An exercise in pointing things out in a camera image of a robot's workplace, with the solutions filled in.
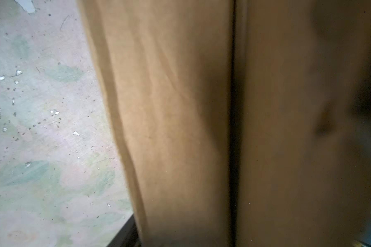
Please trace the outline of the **cardboard box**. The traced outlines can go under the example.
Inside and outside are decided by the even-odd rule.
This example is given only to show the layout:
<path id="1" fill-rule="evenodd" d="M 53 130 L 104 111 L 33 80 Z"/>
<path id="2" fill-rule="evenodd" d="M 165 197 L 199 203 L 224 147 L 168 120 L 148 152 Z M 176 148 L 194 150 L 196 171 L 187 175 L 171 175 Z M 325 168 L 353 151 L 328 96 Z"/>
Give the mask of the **cardboard box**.
<path id="1" fill-rule="evenodd" d="M 371 1 L 79 1 L 141 247 L 364 247 Z"/>

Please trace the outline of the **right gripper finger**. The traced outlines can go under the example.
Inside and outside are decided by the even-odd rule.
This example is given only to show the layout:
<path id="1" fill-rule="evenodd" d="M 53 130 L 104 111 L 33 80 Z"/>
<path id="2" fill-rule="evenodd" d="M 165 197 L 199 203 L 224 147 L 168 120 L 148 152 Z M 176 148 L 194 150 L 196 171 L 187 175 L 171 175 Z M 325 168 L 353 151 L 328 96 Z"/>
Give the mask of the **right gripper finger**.
<path id="1" fill-rule="evenodd" d="M 138 247 L 139 234 L 134 215 L 132 215 L 107 247 Z"/>

